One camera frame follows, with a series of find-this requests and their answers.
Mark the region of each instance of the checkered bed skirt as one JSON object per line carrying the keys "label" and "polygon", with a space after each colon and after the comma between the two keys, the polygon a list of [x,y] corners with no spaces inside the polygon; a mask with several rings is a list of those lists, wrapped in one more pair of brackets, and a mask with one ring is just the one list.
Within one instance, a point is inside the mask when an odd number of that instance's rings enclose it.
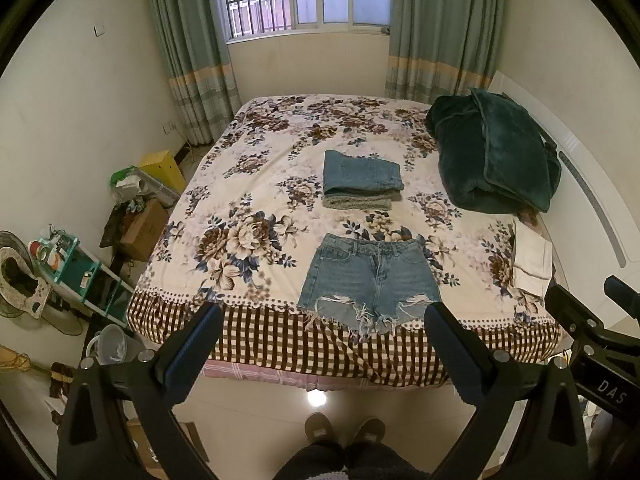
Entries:
{"label": "checkered bed skirt", "polygon": [[[137,291],[129,305],[129,323],[156,343],[185,323],[188,304],[165,301]],[[272,308],[223,306],[223,333],[211,357],[219,361],[257,365],[302,374],[368,378],[388,386],[428,386],[447,379],[423,329],[398,328],[356,344],[340,325]],[[560,339],[557,324],[527,327],[476,328],[490,349],[504,349],[517,361],[534,363],[553,353]]]}

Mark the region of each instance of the mattress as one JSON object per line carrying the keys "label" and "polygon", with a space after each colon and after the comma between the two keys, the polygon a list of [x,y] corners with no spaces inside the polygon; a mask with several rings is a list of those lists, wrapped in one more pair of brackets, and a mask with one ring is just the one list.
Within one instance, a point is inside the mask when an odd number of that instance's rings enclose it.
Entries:
{"label": "mattress", "polygon": [[[327,233],[415,239],[442,301],[490,348],[523,362],[554,350],[560,330],[540,298],[511,285],[514,217],[460,210],[438,173],[427,105],[326,94],[245,104],[202,159],[129,305],[156,343],[205,301],[223,305],[222,336],[204,373],[334,389],[440,384],[446,372],[414,319],[353,338],[297,305]],[[322,206],[324,152],[398,163],[404,190],[388,212]]]}

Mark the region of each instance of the ripped denim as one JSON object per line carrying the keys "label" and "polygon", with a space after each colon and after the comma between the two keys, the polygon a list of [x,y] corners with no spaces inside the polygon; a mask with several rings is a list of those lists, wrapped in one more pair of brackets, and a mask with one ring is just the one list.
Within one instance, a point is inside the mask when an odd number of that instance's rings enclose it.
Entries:
{"label": "ripped denim", "polygon": [[316,250],[298,305],[334,320],[360,339],[422,320],[440,301],[422,247],[407,242],[368,242],[327,234]]}

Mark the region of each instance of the white bucket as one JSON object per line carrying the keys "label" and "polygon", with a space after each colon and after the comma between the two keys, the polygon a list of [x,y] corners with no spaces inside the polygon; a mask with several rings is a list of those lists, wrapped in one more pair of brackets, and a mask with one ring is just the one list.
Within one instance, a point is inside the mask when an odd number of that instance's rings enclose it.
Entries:
{"label": "white bucket", "polygon": [[87,357],[95,344],[98,363],[103,366],[133,361],[145,349],[140,341],[129,337],[119,326],[113,324],[107,325],[89,341],[86,347]]}

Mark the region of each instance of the dark pants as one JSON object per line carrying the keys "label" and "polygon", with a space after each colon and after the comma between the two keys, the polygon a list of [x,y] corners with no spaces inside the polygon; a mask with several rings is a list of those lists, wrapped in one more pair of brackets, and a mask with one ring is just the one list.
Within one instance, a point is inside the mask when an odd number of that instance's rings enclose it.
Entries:
{"label": "dark pants", "polygon": [[357,442],[345,449],[335,442],[320,441],[297,452],[273,480],[306,480],[323,473],[342,471],[347,466],[350,480],[424,480],[418,471],[384,444]]}

